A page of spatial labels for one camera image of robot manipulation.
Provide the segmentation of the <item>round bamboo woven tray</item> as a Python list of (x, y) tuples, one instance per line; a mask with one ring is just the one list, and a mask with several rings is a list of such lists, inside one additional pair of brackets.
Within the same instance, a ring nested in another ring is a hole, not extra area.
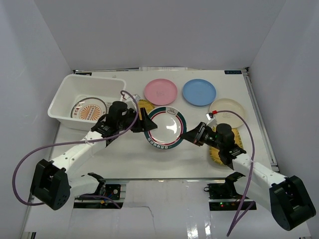
[(139, 105), (139, 119), (142, 120), (142, 115), (141, 115), (141, 108), (145, 108), (147, 114), (149, 114), (154, 108), (155, 106), (147, 101), (147, 100), (143, 100), (143, 99), (140, 99), (138, 101), (138, 105)]

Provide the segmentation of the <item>rectangular bamboo woven tray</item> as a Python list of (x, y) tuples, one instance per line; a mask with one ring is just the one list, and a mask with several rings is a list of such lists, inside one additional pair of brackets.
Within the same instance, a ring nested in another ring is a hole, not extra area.
[[(234, 140), (235, 140), (235, 143), (242, 149), (244, 149), (244, 146), (243, 146), (243, 142), (242, 142), (242, 139), (241, 139), (241, 136), (240, 136), (240, 133), (239, 133), (239, 130), (238, 128), (233, 128), (232, 129), (232, 132), (234, 133)], [(210, 158), (212, 159), (212, 161), (216, 164), (219, 164), (221, 166), (225, 166), (220, 157), (219, 157), (219, 150), (210, 146), (209, 147), (209, 155), (210, 155)]]

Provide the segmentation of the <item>green rimmed white plate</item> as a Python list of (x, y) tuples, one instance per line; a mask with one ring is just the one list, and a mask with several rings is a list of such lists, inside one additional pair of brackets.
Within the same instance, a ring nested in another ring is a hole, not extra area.
[(157, 107), (148, 116), (158, 126), (144, 133), (151, 146), (169, 150), (181, 144), (183, 139), (180, 136), (187, 131), (187, 123), (178, 109), (170, 106)]

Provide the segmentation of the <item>pink plastic plate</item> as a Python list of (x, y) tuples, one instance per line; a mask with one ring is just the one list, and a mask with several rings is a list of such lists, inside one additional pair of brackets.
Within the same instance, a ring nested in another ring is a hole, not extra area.
[(177, 94), (177, 86), (168, 79), (154, 79), (144, 88), (145, 98), (157, 106), (171, 104), (177, 98)]

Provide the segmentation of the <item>cream plastic plate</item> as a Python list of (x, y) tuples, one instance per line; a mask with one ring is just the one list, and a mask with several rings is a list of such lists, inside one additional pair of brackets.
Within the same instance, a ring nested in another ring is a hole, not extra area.
[[(245, 118), (245, 110), (241, 104), (239, 104), (237, 101), (232, 99), (218, 99), (215, 100), (209, 108), (209, 111), (232, 111), (237, 113), (239, 116), (241, 116), (243, 119)], [(230, 125), (232, 128), (238, 128), (240, 127), (243, 122), (241, 119), (239, 119), (236, 115), (229, 113), (229, 112), (223, 112), (218, 113), (216, 116), (216, 121), (218, 124), (220, 123), (226, 123)]]

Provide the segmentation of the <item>blue plastic plate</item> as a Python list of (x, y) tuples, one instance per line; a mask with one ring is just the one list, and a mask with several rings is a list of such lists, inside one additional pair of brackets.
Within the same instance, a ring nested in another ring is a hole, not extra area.
[(191, 105), (203, 107), (211, 104), (216, 99), (217, 90), (207, 80), (192, 79), (184, 84), (182, 95)]

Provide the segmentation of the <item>orange sunburst patterned plate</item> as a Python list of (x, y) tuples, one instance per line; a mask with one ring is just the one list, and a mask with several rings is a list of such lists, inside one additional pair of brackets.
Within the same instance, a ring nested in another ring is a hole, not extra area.
[(96, 97), (88, 97), (77, 102), (71, 110), (73, 119), (97, 121), (107, 111), (104, 101)]

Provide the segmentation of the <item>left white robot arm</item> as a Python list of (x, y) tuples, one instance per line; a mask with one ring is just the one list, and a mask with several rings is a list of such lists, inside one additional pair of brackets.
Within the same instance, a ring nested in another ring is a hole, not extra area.
[(87, 173), (75, 178), (74, 173), (95, 153), (118, 138), (119, 133), (129, 130), (147, 132), (157, 127), (145, 108), (135, 110), (124, 102), (113, 102), (109, 112), (98, 119), (80, 143), (50, 161), (43, 159), (37, 163), (31, 194), (53, 210), (62, 208), (71, 194), (103, 198), (106, 183), (102, 176)]

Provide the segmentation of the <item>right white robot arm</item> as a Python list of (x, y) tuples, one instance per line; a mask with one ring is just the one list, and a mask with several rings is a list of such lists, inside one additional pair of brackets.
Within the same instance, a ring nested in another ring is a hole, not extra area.
[(181, 138), (197, 146), (206, 144), (216, 148), (222, 163), (234, 171), (223, 184), (209, 187), (211, 195), (249, 198), (271, 212), (277, 224), (287, 231), (316, 215), (303, 181), (255, 162), (235, 143), (230, 125), (221, 123), (212, 130), (201, 122), (195, 129), (181, 134)]

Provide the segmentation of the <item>white plastic bin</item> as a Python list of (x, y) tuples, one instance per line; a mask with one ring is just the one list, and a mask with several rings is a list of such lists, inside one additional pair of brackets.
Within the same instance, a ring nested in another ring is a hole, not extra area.
[(105, 102), (107, 113), (112, 102), (123, 100), (120, 91), (125, 87), (126, 82), (122, 79), (68, 75), (48, 108), (48, 116), (58, 120), (65, 127), (89, 131), (97, 121), (71, 118), (70, 113), (74, 105), (84, 98), (96, 97)]

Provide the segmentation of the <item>blue label sticker right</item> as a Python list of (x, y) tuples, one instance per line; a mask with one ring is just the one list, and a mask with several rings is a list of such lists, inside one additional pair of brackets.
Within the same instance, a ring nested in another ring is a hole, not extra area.
[(240, 70), (225, 70), (224, 73), (226, 75), (241, 75), (242, 71), (240, 71)]

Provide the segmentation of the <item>dark label sticker left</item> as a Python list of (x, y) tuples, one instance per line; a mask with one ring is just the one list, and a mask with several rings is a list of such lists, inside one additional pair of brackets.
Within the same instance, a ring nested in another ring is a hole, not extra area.
[(91, 76), (92, 72), (75, 72), (75, 75)]

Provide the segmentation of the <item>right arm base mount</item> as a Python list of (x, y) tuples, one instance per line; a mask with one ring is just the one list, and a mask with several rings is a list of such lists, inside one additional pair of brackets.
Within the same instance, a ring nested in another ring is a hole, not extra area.
[(224, 182), (213, 182), (204, 187), (204, 192), (208, 193), (211, 212), (238, 210), (242, 194), (237, 193), (234, 183), (243, 176), (235, 172), (227, 176)]

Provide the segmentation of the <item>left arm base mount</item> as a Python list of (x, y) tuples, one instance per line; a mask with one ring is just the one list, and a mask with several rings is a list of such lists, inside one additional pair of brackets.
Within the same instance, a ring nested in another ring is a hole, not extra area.
[(73, 208), (75, 209), (121, 209), (126, 196), (126, 185), (124, 184), (106, 184), (94, 195), (101, 195), (113, 200), (117, 206), (110, 200), (103, 197), (78, 197), (75, 199)]

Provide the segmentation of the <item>aluminium rail right edge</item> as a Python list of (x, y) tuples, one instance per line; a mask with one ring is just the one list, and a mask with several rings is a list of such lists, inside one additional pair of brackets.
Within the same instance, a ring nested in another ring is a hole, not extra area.
[(257, 99), (256, 99), (254, 91), (253, 91), (253, 86), (252, 86), (252, 81), (250, 79), (249, 69), (250, 69), (249, 67), (245, 67), (243, 69), (243, 77), (245, 79), (246, 87), (248, 89), (248, 94), (249, 94), (251, 102), (252, 102), (252, 106), (253, 106), (253, 109), (254, 109), (254, 112), (255, 112), (255, 115), (257, 118), (258, 126), (260, 129), (261, 135), (262, 135), (263, 142), (264, 142), (265, 147), (266, 147), (266, 151), (267, 151), (267, 154), (268, 154), (268, 157), (270, 160), (270, 164), (272, 167), (277, 167), (278, 163), (277, 163), (277, 160), (275, 158), (275, 155), (274, 155), (274, 152), (273, 152), (273, 149), (272, 149), (265, 125), (264, 125), (264, 121), (262, 119), (262, 115), (261, 115), (261, 112), (260, 112), (260, 109), (259, 109), (259, 106), (257, 103)]

